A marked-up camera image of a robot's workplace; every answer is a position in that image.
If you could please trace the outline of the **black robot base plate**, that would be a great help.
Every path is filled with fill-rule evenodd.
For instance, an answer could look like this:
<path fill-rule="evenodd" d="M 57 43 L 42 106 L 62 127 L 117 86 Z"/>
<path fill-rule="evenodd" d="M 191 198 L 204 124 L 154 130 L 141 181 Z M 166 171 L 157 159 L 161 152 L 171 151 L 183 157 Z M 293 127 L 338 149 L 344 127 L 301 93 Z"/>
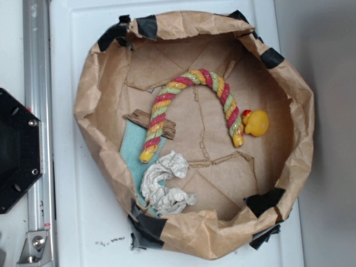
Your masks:
<path fill-rule="evenodd" d="M 1 214 L 8 213 L 42 175 L 40 120 L 1 89 Z"/>

